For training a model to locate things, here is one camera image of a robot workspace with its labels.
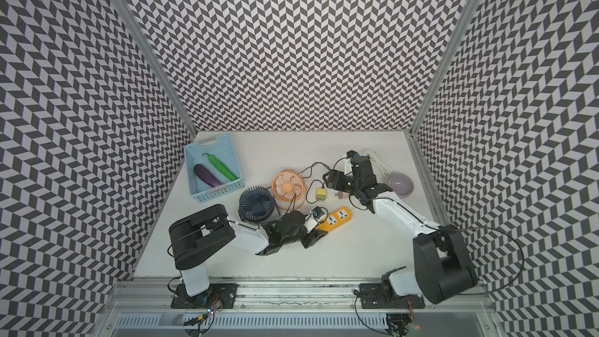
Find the pink usb charger plug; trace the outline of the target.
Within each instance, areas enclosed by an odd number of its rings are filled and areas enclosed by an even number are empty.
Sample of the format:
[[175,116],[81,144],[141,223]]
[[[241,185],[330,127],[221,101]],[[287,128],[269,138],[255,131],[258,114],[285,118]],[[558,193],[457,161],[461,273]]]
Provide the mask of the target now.
[[348,193],[343,192],[343,191],[338,191],[335,193],[335,195],[337,196],[338,199],[344,199],[348,197]]

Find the yellow usb charger plug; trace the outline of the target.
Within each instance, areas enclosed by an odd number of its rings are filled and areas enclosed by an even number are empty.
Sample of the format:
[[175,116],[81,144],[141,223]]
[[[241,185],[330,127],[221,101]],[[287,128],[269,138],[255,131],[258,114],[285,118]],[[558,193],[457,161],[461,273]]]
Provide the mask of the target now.
[[327,190],[324,187],[318,187],[315,192],[316,201],[325,201],[327,198]]

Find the orange power strip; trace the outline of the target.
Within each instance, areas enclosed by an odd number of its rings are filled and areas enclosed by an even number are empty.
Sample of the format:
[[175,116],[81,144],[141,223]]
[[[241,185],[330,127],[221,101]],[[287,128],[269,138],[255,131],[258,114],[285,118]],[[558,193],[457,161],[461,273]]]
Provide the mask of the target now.
[[322,221],[317,227],[317,230],[323,232],[332,232],[352,219],[351,211],[348,208],[340,208],[329,215],[326,220]]

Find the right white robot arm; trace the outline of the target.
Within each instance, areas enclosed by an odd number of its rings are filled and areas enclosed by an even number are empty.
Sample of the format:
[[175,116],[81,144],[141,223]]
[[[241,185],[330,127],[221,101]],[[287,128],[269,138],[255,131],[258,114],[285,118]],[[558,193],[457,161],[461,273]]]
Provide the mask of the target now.
[[395,297],[422,295],[432,304],[471,290],[478,276],[465,240],[453,225],[441,226],[408,206],[389,185],[379,183],[367,155],[349,151],[350,171],[332,168],[323,175],[327,188],[357,198],[407,240],[413,260],[383,276]]

